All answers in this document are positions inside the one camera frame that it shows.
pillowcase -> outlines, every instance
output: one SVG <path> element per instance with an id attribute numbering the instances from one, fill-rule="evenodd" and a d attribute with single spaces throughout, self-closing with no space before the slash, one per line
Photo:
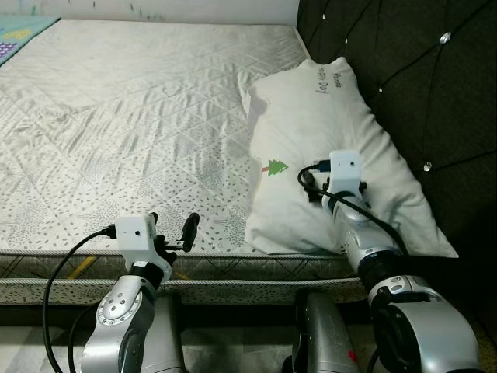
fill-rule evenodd
<path id="1" fill-rule="evenodd" d="M 335 226 L 321 204 L 308 202 L 297 174 L 333 150 L 360 152 L 361 180 L 372 212 L 396 228 L 412 255 L 457 257 L 436 226 L 421 185 L 376 122 L 345 58 L 306 60 L 259 80 L 250 90 L 252 210 L 246 242 L 264 253 L 341 253 Z M 316 173 L 318 185 L 329 177 Z"/>

floor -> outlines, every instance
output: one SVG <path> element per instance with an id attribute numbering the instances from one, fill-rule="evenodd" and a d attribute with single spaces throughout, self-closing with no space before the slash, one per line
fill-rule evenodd
<path id="1" fill-rule="evenodd" d="M 189 373 L 280 373 L 291 354 L 293 328 L 210 328 L 188 329 L 182 334 L 185 364 Z M 64 372 L 67 363 L 67 331 L 53 329 L 54 353 Z M 368 325 L 349 327 L 359 366 L 364 371 L 375 345 Z M 81 332 L 75 348 L 77 368 L 82 345 L 88 338 Z M 40 327 L 0 327 L 1 373 L 51 373 L 43 347 Z M 376 373 L 384 373 L 377 363 Z"/>

wall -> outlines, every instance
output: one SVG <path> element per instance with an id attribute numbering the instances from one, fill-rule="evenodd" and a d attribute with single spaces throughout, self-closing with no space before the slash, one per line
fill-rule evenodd
<path id="1" fill-rule="evenodd" d="M 298 0 L 0 0 L 0 13 L 177 23 L 295 26 Z"/>

dark gray headboard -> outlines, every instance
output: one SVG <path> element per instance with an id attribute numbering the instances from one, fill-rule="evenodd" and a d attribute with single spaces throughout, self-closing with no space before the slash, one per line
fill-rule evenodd
<path id="1" fill-rule="evenodd" d="M 437 224 L 475 264 L 497 252 L 496 3 L 301 0 L 297 22 L 315 61 L 347 58 Z"/>

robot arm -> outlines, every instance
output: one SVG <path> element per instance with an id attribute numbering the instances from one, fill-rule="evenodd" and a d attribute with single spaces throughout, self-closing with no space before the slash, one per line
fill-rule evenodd
<path id="1" fill-rule="evenodd" d="M 179 333 L 172 320 L 173 300 L 169 297 L 158 301 L 161 313 L 156 319 L 155 301 L 157 289 L 163 279 L 171 277 L 171 265 L 176 259 L 175 253 L 166 250 L 190 251 L 199 219 L 198 214 L 191 214 L 182 238 L 171 244 L 156 234 L 156 214 L 117 219 L 116 238 L 128 275 L 119 278 L 97 308 L 95 331 L 83 352 L 82 373 L 183 372 L 182 351 L 174 340 Z M 152 323 L 167 327 L 170 333 L 157 327 L 158 334 L 151 330 L 148 335 Z M 152 364 L 144 350 L 156 351 L 159 342 L 162 353 L 158 356 L 169 354 L 169 358 L 163 364 Z"/>
<path id="2" fill-rule="evenodd" d="M 369 211 L 362 201 L 360 158 L 330 154 L 328 192 Z M 406 273 L 392 237 L 363 214 L 324 196 L 344 253 L 368 292 L 382 364 L 393 372 L 481 371 L 467 320 L 421 277 Z"/>

